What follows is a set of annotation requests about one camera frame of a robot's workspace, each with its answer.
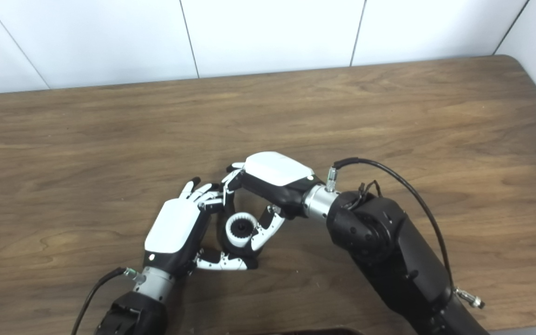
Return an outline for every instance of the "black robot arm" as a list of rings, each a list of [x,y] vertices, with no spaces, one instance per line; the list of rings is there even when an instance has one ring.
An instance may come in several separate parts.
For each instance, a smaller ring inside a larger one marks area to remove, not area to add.
[[[462,303],[444,265],[398,204],[369,195],[348,210],[356,192],[332,204],[326,226],[384,303],[419,335],[489,335]]]

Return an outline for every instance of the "cable connector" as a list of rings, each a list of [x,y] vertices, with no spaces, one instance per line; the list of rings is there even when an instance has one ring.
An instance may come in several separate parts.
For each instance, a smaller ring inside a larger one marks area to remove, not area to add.
[[[125,271],[123,271],[123,275],[135,281],[136,284],[143,284],[146,281],[145,275],[132,268],[126,268]]]
[[[471,307],[479,309],[483,309],[483,307],[485,307],[485,303],[476,295],[471,295],[469,292],[459,288],[455,288],[455,293],[459,298],[467,301]]]
[[[326,179],[326,192],[334,192],[336,189],[336,177],[338,176],[338,169],[334,166],[328,170],[328,178]]]

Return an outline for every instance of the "black gear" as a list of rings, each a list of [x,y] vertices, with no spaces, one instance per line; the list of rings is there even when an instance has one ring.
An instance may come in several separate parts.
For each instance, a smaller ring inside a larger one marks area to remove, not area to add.
[[[235,237],[245,238],[251,236],[254,231],[254,224],[247,219],[236,219],[231,224],[230,229]]]

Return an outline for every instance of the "silver metal joint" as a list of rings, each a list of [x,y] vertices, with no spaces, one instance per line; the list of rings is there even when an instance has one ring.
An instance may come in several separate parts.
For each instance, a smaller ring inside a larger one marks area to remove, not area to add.
[[[326,178],[326,192],[334,192],[336,189],[336,177],[338,176],[338,170],[332,166],[328,170],[328,177]]]
[[[125,269],[125,271],[123,272],[123,275],[126,276],[127,278],[130,278],[131,280],[135,281],[136,284],[142,284],[143,282],[146,281],[146,276],[141,274],[140,272],[132,269],[132,268],[127,268]]]
[[[310,219],[325,223],[330,207],[338,195],[336,191],[326,191],[326,187],[322,184],[314,186],[303,199],[304,214]]]
[[[480,297],[476,295],[471,295],[469,292],[465,290],[461,290],[459,288],[455,288],[455,293],[458,295],[461,299],[464,301],[467,301],[471,307],[483,309],[485,307],[485,303],[481,300]]]
[[[146,280],[141,284],[136,284],[132,291],[165,303],[168,293],[175,284],[175,278],[161,269],[152,267],[145,267],[142,275],[146,277]]]

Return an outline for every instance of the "wood grain surface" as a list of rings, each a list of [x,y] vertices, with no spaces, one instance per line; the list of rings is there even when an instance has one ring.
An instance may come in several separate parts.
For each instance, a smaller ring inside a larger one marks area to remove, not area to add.
[[[361,156],[405,176],[429,203],[455,281],[483,297],[487,329],[536,326],[536,87],[515,60],[482,57],[235,78],[0,94],[0,335],[68,334],[91,286],[140,268],[164,201],[200,176],[276,150],[325,176]],[[372,168],[435,250],[415,201]],[[260,214],[247,193],[238,209]],[[214,229],[204,245],[215,244]],[[81,327],[117,296],[113,280]],[[285,223],[260,269],[202,272],[177,285],[169,334],[245,335],[349,327],[413,331],[379,300],[325,227]]]

